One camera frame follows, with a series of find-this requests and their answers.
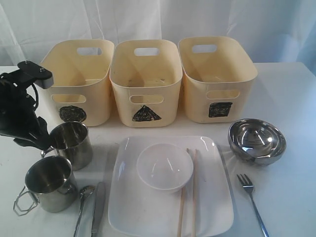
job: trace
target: small white bowl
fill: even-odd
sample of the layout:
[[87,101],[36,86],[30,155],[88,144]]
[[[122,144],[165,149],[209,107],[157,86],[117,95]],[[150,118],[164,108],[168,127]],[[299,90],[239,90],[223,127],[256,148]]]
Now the small white bowl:
[[180,147],[159,143],[141,152],[136,169],[140,179],[151,188],[173,193],[191,178],[193,162],[190,155]]

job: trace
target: white table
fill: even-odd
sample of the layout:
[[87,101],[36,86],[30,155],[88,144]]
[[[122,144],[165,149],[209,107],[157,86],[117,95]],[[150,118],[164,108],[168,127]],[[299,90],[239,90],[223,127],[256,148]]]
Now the white table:
[[[105,180],[107,199],[112,170],[120,141],[135,135],[204,135],[211,137],[223,151],[231,182],[235,220],[232,228],[221,237],[260,237],[250,199],[242,190],[236,174],[246,173],[255,183],[254,195],[259,212],[271,237],[312,237],[316,235],[316,78],[301,63],[258,63],[259,76],[245,105],[243,118],[266,120],[278,127],[287,139],[287,150],[276,163],[249,167],[237,160],[227,142],[229,123],[198,124],[188,120],[179,109],[176,121],[162,128],[129,128],[124,126],[117,111],[104,125],[90,128],[95,157],[83,170],[75,172],[79,187]],[[11,72],[16,67],[0,67]],[[49,130],[55,126],[42,107]],[[0,235],[32,237],[73,236],[79,202],[63,212],[50,214],[36,208],[27,216],[17,217],[13,201],[24,185],[29,167],[40,158],[34,148],[17,146],[12,139],[0,137]],[[92,199],[87,203],[79,236],[90,236]],[[111,228],[107,208],[99,236],[122,237]]]

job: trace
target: plastic bin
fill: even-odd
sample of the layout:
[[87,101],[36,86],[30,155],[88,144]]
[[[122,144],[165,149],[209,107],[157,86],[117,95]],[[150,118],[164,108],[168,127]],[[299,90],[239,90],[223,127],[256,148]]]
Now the plastic bin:
[[167,40],[117,45],[110,80],[121,121],[129,127],[161,127],[177,114],[182,78],[177,46]]
[[187,117],[200,123],[237,120],[258,75],[241,45],[229,37],[186,38],[179,51]]
[[[93,55],[79,52],[91,51]],[[79,39],[55,45],[42,61],[53,72],[54,85],[42,92],[56,123],[104,123],[111,113],[109,68],[114,44],[104,39]]]

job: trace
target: white curtain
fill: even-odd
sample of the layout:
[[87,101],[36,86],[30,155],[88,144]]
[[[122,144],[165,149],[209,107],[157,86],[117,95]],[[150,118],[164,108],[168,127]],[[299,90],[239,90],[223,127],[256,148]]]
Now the white curtain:
[[70,39],[235,38],[254,62],[316,74],[316,0],[0,0],[0,66],[39,63]]

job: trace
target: chopsticks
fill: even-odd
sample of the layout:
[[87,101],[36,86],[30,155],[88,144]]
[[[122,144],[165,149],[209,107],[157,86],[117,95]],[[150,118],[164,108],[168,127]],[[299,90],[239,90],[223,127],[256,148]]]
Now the chopsticks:
[[[197,210],[197,183],[198,183],[198,151],[195,150],[193,156],[193,195],[192,195],[192,231],[191,237],[196,237],[196,210]],[[179,211],[179,222],[178,222],[178,231],[177,237],[181,237],[182,230],[182,220],[183,220],[183,208],[185,201],[185,186],[181,190],[181,199],[180,199],[180,211]]]

